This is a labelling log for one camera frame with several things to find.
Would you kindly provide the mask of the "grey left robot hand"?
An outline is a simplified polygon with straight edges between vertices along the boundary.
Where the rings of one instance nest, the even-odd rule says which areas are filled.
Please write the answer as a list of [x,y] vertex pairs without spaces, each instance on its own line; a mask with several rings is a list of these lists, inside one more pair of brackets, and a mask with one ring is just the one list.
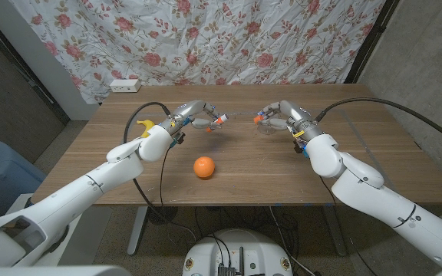
[[203,100],[193,100],[176,108],[160,126],[172,136],[189,123],[195,129],[210,132],[220,128],[227,120],[227,115],[218,113],[212,104]]

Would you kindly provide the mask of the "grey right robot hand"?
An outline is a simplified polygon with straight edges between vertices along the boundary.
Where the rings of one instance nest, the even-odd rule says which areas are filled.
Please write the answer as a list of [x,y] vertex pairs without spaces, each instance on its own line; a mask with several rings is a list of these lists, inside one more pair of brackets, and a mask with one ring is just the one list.
[[306,143],[324,134],[308,111],[287,100],[267,105],[257,113],[253,121],[257,126],[289,130],[296,140]]

